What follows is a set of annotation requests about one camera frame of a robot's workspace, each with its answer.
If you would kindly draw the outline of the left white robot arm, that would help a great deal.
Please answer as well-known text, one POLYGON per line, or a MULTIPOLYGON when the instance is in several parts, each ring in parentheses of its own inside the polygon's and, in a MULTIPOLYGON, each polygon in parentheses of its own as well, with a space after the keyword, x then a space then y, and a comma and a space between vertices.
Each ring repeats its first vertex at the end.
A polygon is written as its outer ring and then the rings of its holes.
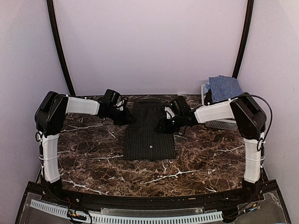
POLYGON ((128 98, 118 92, 106 90, 99 100, 79 98, 50 91, 35 113, 36 141, 39 142, 39 158, 43 179, 50 183, 60 181, 58 169, 58 138, 67 114, 87 114, 100 119, 111 119, 117 126, 125 126, 135 120, 126 107, 128 98))

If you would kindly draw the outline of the white perforated plastic basket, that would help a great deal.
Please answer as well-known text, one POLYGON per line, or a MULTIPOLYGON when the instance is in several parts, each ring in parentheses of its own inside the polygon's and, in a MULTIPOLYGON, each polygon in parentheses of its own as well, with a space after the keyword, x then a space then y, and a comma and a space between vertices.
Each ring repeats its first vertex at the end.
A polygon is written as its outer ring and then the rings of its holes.
MULTIPOLYGON (((209 105, 212 102, 212 94, 210 90, 205 92, 205 87, 206 84, 201 85, 201 104, 209 105)), ((208 121, 205 123, 205 125, 206 127, 209 128, 217 128, 217 129, 230 130, 230 131, 237 130, 236 121, 233 119, 220 119, 220 120, 208 121)))

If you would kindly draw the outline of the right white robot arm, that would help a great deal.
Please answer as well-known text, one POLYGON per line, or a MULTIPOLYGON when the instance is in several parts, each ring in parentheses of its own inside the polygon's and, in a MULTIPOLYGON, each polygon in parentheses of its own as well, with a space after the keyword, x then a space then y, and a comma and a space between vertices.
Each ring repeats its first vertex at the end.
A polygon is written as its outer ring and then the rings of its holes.
POLYGON ((191 108, 184 97, 171 101, 155 131, 175 133, 182 127, 192 127, 210 121, 233 119, 245 144, 244 180, 256 183, 261 177, 262 151, 268 134, 266 113, 255 101, 256 95, 243 93, 218 103, 191 108))

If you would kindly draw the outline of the black pinstriped long sleeve shirt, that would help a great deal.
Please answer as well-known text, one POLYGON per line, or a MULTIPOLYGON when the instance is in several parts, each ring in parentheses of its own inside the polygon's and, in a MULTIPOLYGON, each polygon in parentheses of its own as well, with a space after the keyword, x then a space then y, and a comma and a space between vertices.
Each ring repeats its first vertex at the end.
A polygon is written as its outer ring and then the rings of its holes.
POLYGON ((126 128, 123 159, 154 161, 176 158, 173 135, 155 131, 159 120, 166 116, 165 105, 153 98, 134 102, 132 115, 135 122, 126 128))

